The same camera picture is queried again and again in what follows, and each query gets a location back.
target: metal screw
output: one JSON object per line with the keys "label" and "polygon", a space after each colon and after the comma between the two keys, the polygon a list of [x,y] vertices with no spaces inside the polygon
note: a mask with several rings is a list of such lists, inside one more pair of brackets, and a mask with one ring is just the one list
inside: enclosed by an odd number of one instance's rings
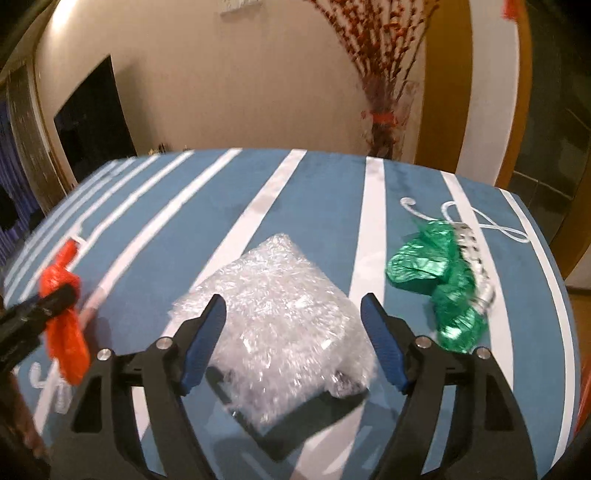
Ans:
{"label": "metal screw", "polygon": [[423,335],[416,337],[414,343],[416,343],[419,348],[429,348],[433,344],[433,341],[429,337]]}
{"label": "metal screw", "polygon": [[168,350],[173,344],[173,340],[170,337],[161,337],[156,341],[156,347],[159,350]]}
{"label": "metal screw", "polygon": [[96,354],[97,359],[101,362],[108,360],[111,357],[111,350],[108,348],[103,348],[99,353]]}
{"label": "metal screw", "polygon": [[476,349],[476,355],[478,358],[488,360],[491,357],[491,351],[484,346],[480,346]]}

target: green plastic bag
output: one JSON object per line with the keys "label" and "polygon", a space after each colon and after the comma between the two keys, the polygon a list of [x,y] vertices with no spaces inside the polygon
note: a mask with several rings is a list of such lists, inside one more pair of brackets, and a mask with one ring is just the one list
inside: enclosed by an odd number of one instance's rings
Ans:
{"label": "green plastic bag", "polygon": [[431,295],[439,345],[463,353],[474,348],[486,319],[472,307],[475,279],[454,227],[442,220],[420,226],[418,237],[390,259],[386,275],[398,288]]}

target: black clamp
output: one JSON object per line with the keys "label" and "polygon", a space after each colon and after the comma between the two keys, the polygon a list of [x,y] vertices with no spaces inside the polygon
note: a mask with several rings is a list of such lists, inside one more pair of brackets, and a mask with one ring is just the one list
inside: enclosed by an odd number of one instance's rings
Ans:
{"label": "black clamp", "polygon": [[146,466],[135,422],[131,387],[143,387],[167,478],[215,479],[180,396],[201,382],[225,322],[226,303],[214,295],[203,314],[182,323],[172,338],[130,355],[99,351],[53,445],[51,478],[162,478]]}
{"label": "black clamp", "polygon": [[41,344],[39,336],[49,320],[75,304],[76,290],[63,285],[47,297],[34,297],[8,309],[0,318],[0,378]]}
{"label": "black clamp", "polygon": [[[523,417],[489,349],[454,353],[415,337],[373,294],[362,300],[361,319],[387,380],[407,396],[372,479],[537,479]],[[422,475],[445,385],[456,385],[456,399],[443,460]]]}
{"label": "black clamp", "polygon": [[[448,352],[386,314],[373,294],[361,318],[389,382],[407,396],[374,480],[534,480],[534,457],[515,398],[491,352]],[[77,389],[53,446],[53,480],[162,479],[145,463],[131,387],[143,387],[154,440],[168,479],[215,480],[180,396],[199,384],[226,319],[215,295],[201,317],[145,351],[101,350]],[[456,385],[441,466],[422,474],[443,388]]]}

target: curtain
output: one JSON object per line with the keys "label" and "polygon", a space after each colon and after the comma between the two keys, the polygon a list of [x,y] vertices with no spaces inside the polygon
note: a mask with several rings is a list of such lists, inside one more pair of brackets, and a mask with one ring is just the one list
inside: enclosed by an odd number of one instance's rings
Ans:
{"label": "curtain", "polygon": [[14,202],[18,214],[18,220],[10,230],[4,232],[0,229],[1,269],[28,231],[31,214],[40,208],[22,169],[17,146],[12,136],[8,105],[2,99],[0,99],[0,185]]}

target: red plastic bag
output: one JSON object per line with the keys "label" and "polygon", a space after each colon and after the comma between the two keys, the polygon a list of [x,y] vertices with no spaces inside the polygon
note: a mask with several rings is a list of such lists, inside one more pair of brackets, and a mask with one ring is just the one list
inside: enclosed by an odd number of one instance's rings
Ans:
{"label": "red plastic bag", "polygon": [[[39,293],[45,297],[65,284],[70,284],[80,296],[80,277],[66,270],[76,256],[78,246],[68,240],[56,255],[53,265],[41,274]],[[47,353],[60,363],[61,376],[70,385],[79,385],[90,367],[90,353],[78,323],[74,306],[47,322],[45,329]]]}
{"label": "red plastic bag", "polygon": [[505,0],[503,8],[503,18],[506,20],[517,20],[519,10],[517,7],[517,0]]}

